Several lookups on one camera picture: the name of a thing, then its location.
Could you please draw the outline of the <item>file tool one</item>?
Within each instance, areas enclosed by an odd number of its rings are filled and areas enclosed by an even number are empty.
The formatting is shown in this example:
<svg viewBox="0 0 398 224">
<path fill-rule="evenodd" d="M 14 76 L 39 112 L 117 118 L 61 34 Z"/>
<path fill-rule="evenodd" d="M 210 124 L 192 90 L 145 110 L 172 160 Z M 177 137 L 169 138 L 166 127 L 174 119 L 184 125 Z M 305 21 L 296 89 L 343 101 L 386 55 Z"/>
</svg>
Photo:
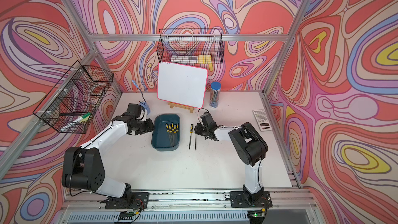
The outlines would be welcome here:
<svg viewBox="0 0 398 224">
<path fill-rule="evenodd" d="M 191 142 L 192 142 L 193 129 L 194 129 L 194 125 L 193 125 L 193 124 L 191 124 L 191 125 L 190 125 L 189 149 L 191 148 Z"/>
</svg>

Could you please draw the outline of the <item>teal plastic storage box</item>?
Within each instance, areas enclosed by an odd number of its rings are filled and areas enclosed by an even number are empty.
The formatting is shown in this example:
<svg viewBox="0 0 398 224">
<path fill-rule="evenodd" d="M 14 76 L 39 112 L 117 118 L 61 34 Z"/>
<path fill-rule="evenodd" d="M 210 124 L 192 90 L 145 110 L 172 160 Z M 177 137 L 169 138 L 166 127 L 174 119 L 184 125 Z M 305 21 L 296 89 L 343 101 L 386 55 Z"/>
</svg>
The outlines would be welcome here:
<svg viewBox="0 0 398 224">
<path fill-rule="evenodd" d="M 162 114 L 156 117 L 154 121 L 154 131 L 152 134 L 151 145 L 157 151 L 174 151 L 179 146 L 180 133 L 177 136 L 177 144 L 173 147 L 170 146 L 169 135 L 166 131 L 165 124 L 179 123 L 180 117 L 177 114 Z"/>
</svg>

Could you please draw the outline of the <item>file tool three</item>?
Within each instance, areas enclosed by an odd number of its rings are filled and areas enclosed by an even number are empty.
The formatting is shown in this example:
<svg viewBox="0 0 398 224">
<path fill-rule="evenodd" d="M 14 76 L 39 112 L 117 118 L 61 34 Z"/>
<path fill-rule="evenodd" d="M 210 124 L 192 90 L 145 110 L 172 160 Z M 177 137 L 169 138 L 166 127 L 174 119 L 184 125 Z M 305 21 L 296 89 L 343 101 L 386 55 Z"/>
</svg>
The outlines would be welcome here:
<svg viewBox="0 0 398 224">
<path fill-rule="evenodd" d="M 177 144 L 177 136 L 178 136 L 178 133 L 179 133 L 179 123 L 176 123 L 176 124 L 174 125 L 174 131 L 173 131 L 174 145 Z"/>
</svg>

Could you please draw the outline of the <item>file tool five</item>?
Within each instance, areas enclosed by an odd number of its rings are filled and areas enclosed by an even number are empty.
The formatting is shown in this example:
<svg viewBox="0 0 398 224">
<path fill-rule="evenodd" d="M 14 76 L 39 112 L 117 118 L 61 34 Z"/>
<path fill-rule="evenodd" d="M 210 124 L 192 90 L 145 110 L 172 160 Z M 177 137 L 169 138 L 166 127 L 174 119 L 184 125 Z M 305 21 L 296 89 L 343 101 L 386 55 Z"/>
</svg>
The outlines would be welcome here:
<svg viewBox="0 0 398 224">
<path fill-rule="evenodd" d="M 175 146 L 177 132 L 176 132 L 175 125 L 173 122 L 169 125 L 169 129 L 170 129 L 170 135 L 171 135 L 171 146 Z"/>
</svg>

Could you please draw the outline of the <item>file tool four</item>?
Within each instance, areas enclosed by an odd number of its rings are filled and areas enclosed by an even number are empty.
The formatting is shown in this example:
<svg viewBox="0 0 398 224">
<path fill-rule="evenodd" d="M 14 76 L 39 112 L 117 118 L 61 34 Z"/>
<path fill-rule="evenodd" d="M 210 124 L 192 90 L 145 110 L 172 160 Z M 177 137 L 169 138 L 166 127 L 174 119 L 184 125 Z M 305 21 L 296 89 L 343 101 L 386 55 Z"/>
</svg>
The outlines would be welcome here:
<svg viewBox="0 0 398 224">
<path fill-rule="evenodd" d="M 175 146 L 176 145 L 176 140 L 177 140 L 177 134 L 178 134 L 178 128 L 179 128 L 179 125 L 178 125 L 178 123 L 177 124 L 173 124 L 172 123 L 172 141 L 173 141 L 173 146 Z"/>
</svg>

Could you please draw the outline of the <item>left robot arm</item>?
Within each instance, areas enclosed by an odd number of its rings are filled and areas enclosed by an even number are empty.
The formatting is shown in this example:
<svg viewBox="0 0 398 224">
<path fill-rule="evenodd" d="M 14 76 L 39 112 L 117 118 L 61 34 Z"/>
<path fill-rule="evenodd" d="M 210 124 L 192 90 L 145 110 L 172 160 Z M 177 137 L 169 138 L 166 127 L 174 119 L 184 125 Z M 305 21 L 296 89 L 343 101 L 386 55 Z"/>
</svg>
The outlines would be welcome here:
<svg viewBox="0 0 398 224">
<path fill-rule="evenodd" d="M 123 114 L 113 118 L 111 123 L 90 141 L 78 147 L 68 148 L 64 155 L 62 186 L 110 198 L 130 198 L 130 185 L 106 175 L 102 156 L 126 135 L 137 136 L 152 132 L 154 124 L 147 118 L 149 112 L 146 102 L 130 103 Z"/>
</svg>

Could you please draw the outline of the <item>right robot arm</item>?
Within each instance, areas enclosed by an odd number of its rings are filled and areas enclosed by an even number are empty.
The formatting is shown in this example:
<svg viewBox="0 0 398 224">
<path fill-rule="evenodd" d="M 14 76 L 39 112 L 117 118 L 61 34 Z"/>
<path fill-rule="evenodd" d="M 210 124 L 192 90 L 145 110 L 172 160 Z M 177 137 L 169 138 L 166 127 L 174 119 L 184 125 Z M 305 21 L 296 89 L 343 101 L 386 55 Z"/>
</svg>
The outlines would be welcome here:
<svg viewBox="0 0 398 224">
<path fill-rule="evenodd" d="M 239 126 L 218 125 L 207 110 L 198 115 L 198 123 L 193 128 L 196 136 L 213 141 L 232 143 L 240 160 L 245 164 L 243 197 L 253 205 L 263 198 L 264 186 L 261 179 L 262 160 L 268 152 L 268 145 L 249 122 Z"/>
</svg>

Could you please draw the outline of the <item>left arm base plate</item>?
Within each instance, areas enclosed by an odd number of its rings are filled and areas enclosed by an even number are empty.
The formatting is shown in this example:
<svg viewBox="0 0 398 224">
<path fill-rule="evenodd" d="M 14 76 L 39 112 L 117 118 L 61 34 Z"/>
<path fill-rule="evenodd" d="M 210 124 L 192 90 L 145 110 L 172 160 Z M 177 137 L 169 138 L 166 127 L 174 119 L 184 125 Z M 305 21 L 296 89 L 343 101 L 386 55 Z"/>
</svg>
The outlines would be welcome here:
<svg viewBox="0 0 398 224">
<path fill-rule="evenodd" d="M 121 198 L 108 197 L 105 201 L 106 209 L 139 209 L 147 208 L 149 201 L 148 192 L 132 192 Z"/>
</svg>

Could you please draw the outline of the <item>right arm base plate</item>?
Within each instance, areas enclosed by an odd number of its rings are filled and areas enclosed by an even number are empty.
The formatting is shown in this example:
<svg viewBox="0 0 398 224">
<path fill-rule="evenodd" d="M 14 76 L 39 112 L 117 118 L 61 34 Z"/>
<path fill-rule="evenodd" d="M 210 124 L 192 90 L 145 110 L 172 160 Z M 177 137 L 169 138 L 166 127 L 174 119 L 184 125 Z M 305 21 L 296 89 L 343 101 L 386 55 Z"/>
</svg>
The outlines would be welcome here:
<svg viewBox="0 0 398 224">
<path fill-rule="evenodd" d="M 273 207 L 270 192 L 260 190 L 255 194 L 248 191 L 230 191 L 229 200 L 232 208 L 271 208 Z"/>
</svg>

